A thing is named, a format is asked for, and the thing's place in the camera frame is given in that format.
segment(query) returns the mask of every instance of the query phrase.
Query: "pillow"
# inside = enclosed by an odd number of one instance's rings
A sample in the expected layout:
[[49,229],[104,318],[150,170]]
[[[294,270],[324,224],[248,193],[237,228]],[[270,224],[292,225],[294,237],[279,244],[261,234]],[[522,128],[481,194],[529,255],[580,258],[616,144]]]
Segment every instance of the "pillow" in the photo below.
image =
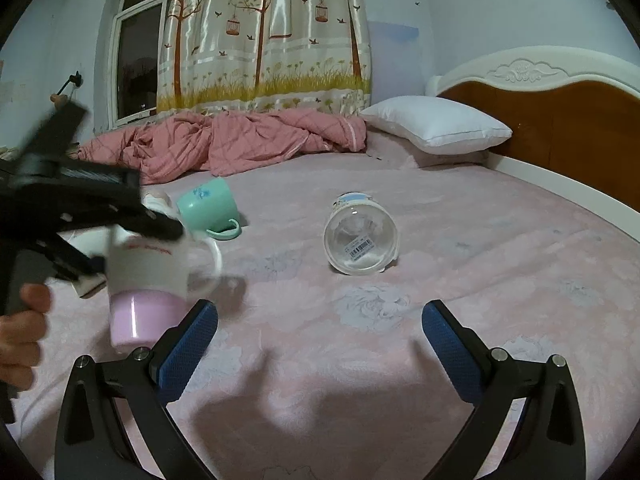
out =
[[484,164],[487,151],[463,155],[432,155],[416,148],[401,137],[387,134],[374,126],[367,127],[367,155],[382,160],[395,170],[430,168],[451,164]]
[[479,152],[511,137],[509,127],[491,116],[439,97],[393,97],[364,109],[360,117],[433,155]]

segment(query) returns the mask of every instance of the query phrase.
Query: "human hand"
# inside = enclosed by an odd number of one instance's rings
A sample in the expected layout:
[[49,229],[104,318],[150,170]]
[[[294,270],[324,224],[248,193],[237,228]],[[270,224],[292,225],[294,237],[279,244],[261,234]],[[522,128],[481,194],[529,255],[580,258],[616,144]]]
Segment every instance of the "human hand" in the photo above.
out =
[[51,308],[51,292],[45,285],[23,285],[20,298],[29,310],[0,316],[0,381],[28,390],[31,367],[40,363],[38,341],[47,333],[44,315]]

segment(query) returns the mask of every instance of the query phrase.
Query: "window frame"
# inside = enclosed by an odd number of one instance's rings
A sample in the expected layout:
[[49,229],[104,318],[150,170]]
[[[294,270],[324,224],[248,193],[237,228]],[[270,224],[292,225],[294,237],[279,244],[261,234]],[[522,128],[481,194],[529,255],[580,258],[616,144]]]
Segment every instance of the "window frame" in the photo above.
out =
[[169,0],[144,0],[122,10],[124,0],[120,0],[118,8],[119,12],[113,17],[111,24],[111,40],[109,42],[109,53],[107,60],[107,114],[109,118],[109,128],[124,126],[138,119],[151,117],[151,112],[157,110],[156,107],[148,108],[131,114],[126,117],[118,118],[118,54],[120,51],[120,32],[122,30],[122,22],[127,18],[135,16],[140,12],[161,5],[160,9],[160,27],[158,30],[158,49],[156,57],[160,63],[160,55],[162,49],[162,38],[164,37],[164,25],[166,23],[166,8]]

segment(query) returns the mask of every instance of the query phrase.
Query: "bed sheet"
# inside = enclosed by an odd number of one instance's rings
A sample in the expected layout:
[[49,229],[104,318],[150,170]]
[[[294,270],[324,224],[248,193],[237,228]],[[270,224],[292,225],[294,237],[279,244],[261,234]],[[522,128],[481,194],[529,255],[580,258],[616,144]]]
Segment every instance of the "bed sheet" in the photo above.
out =
[[[161,187],[177,197],[209,178]],[[420,311],[434,298],[489,347],[565,356],[588,478],[618,453],[640,416],[640,244],[479,166],[393,170],[362,154],[307,155],[227,181],[248,225],[221,242],[225,277],[211,297],[220,326],[169,405],[221,480],[423,478],[471,412],[422,334]],[[373,195],[398,224],[400,257],[382,274],[343,276],[324,256],[331,204],[349,190]],[[38,383],[17,403],[20,444],[47,478],[70,366],[83,353],[113,356],[106,292],[84,301],[53,287]],[[519,407],[484,472],[499,462]]]

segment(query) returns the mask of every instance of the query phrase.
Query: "green mug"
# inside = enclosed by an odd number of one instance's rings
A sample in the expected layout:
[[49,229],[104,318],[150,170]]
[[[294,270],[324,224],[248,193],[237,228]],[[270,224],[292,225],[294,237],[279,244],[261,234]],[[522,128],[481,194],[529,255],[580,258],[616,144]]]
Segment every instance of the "green mug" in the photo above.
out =
[[223,178],[185,193],[177,205],[190,231],[204,231],[215,240],[233,240],[242,232],[238,206]]

